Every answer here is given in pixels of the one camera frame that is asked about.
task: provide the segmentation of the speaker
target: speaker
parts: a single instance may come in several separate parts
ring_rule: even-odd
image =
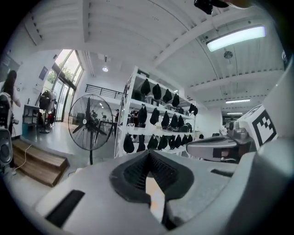
[[[12,161],[12,143],[8,129],[0,129],[0,164],[7,165]]]

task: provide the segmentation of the glass door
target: glass door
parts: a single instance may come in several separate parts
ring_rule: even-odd
[[[59,99],[58,99],[58,104],[57,104],[57,115],[56,115],[56,121],[57,122],[62,122],[62,113],[63,113],[63,107],[65,104],[65,98],[68,92],[68,86],[66,84],[63,84]]]

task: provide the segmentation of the standing fan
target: standing fan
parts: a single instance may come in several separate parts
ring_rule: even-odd
[[[84,95],[70,108],[69,133],[80,148],[90,151],[91,165],[93,165],[92,151],[107,142],[112,128],[111,109],[106,101],[97,95]]]

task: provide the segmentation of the white shelving unit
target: white shelving unit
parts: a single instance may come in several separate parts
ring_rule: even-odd
[[[141,135],[142,134],[145,136],[145,141],[147,139],[146,136],[151,136],[153,134],[155,136],[162,136],[162,135],[172,136],[172,135],[174,135],[175,137],[180,135],[181,139],[183,138],[184,135],[187,135],[187,137],[188,137],[188,135],[190,135],[190,134],[192,137],[194,137],[195,130],[193,130],[192,133],[184,133],[184,132],[173,132],[173,131],[163,130],[161,128],[161,125],[160,125],[161,118],[163,117],[163,115],[166,111],[167,111],[170,119],[173,117],[174,114],[176,114],[177,117],[182,116],[184,122],[191,120],[189,123],[192,122],[193,128],[195,127],[195,122],[196,122],[196,118],[193,114],[190,116],[187,116],[187,115],[175,112],[173,110],[169,110],[165,107],[167,104],[165,104],[162,101],[162,97],[165,95],[165,92],[168,89],[167,87],[159,84],[159,86],[161,88],[161,100],[160,100],[161,104],[159,104],[159,106],[152,105],[152,104],[145,103],[145,102],[138,101],[138,100],[134,100],[131,98],[133,91],[140,90],[142,84],[144,83],[144,81],[146,79],[148,79],[149,84],[150,84],[150,89],[151,89],[151,92],[149,93],[149,95],[152,95],[153,87],[156,84],[158,84],[156,81],[153,81],[150,78],[148,78],[147,76],[144,76],[139,73],[140,73],[140,70],[138,69],[138,67],[135,67],[132,76],[130,77],[127,84],[125,85],[124,94],[123,94],[121,105],[120,105],[120,116],[119,116],[118,123],[121,125],[118,124],[115,150],[114,150],[114,157],[115,158],[121,157],[126,154],[126,152],[124,151],[124,139],[127,134],[130,134],[130,135]],[[172,93],[172,100],[169,101],[168,104],[171,104],[173,101],[173,98],[175,96],[175,92],[170,89],[169,89],[169,91]],[[194,101],[189,101],[186,98],[180,96],[180,103],[179,103],[178,107],[181,107],[184,110],[188,110],[190,107],[190,104],[195,105],[196,103]],[[145,107],[147,109],[146,127],[140,128],[140,127],[127,126],[128,115],[130,114],[130,112],[132,110],[136,110],[136,111],[140,110],[142,105],[145,105]],[[150,116],[155,108],[157,108],[157,110],[160,113],[159,122],[157,123],[157,125],[152,125],[149,122],[149,119],[150,119]],[[134,152],[137,151],[138,146],[139,146],[139,143],[134,143],[134,147],[135,147]],[[162,151],[172,153],[172,154],[181,155],[182,152],[186,151],[186,146],[180,146],[179,148],[175,148],[173,150],[171,150],[170,147],[167,146],[166,149],[163,149]]]

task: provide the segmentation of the wooden step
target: wooden step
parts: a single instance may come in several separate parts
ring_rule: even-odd
[[[25,160],[24,153],[21,153],[19,150],[13,151],[13,158],[16,167],[21,166]],[[31,158],[27,158],[25,164],[17,169],[17,171],[18,170],[33,178],[34,180],[37,180],[40,183],[50,187],[53,187],[58,183],[64,172],[44,166],[43,164],[40,164],[38,161],[34,161]]]
[[[25,152],[25,150],[30,146],[26,142],[18,139],[12,142],[13,149],[18,149],[20,152]],[[65,157],[60,157],[45,151],[42,151],[34,146],[31,146],[26,153],[27,159],[31,159],[39,162],[40,164],[55,168],[58,170],[65,170],[68,166],[68,161]]]

